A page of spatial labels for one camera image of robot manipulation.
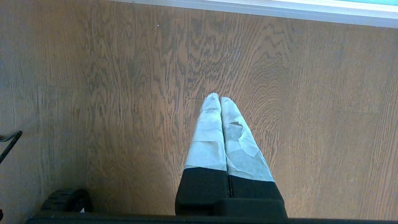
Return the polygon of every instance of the white baseboard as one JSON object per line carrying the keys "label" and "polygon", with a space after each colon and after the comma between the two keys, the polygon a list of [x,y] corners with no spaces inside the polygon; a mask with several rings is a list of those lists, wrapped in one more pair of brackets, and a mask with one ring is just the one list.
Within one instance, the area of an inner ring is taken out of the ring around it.
{"label": "white baseboard", "polygon": [[398,6],[339,0],[114,0],[274,16],[301,20],[398,28]]}

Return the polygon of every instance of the wood grain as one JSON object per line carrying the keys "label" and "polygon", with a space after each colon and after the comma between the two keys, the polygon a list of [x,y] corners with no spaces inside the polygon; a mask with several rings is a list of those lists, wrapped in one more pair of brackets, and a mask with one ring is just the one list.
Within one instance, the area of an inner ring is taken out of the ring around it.
{"label": "wood grain", "polygon": [[0,134],[24,131],[0,166],[4,223],[60,187],[173,214],[211,92],[238,105],[290,217],[398,219],[396,29],[96,0],[3,0],[0,24]]}
{"label": "wood grain", "polygon": [[98,211],[174,212],[185,159],[178,12],[115,2],[93,8],[87,184]]}
{"label": "wood grain", "polygon": [[382,113],[376,136],[366,184],[362,189],[361,217],[398,220],[398,56],[395,55],[385,91]]}
{"label": "wood grain", "polygon": [[12,87],[11,104],[5,105],[13,116],[9,130],[23,130],[23,135],[0,167],[1,208],[6,223],[20,223],[54,190],[84,187],[85,102],[75,90]]}
{"label": "wood grain", "polygon": [[361,189],[367,182],[377,120],[375,114],[336,111],[331,116],[331,139],[319,161],[315,217],[363,218]]}

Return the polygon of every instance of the black wheel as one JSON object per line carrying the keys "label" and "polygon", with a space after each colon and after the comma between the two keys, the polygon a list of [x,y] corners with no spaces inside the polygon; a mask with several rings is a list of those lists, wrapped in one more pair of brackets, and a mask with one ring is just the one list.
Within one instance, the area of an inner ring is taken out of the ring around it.
{"label": "black wheel", "polygon": [[92,212],[90,196],[84,189],[59,189],[41,205],[41,211]]}

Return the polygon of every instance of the black cable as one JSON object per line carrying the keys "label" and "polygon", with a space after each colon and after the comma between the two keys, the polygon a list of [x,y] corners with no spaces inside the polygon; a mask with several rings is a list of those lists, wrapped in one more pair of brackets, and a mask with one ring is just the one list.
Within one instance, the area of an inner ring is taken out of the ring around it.
{"label": "black cable", "polygon": [[0,142],[10,141],[12,138],[14,138],[18,134],[18,132],[20,132],[20,131],[14,132],[8,137],[0,136]]}
{"label": "black cable", "polygon": [[17,141],[21,137],[21,135],[22,135],[22,131],[17,131],[8,137],[0,136],[0,142],[6,142],[6,141],[9,141],[10,139],[12,139],[11,142],[6,147],[6,149],[0,155],[0,164],[2,163],[4,158],[8,155],[8,153],[11,151],[11,149],[14,147],[14,145],[17,143]]}

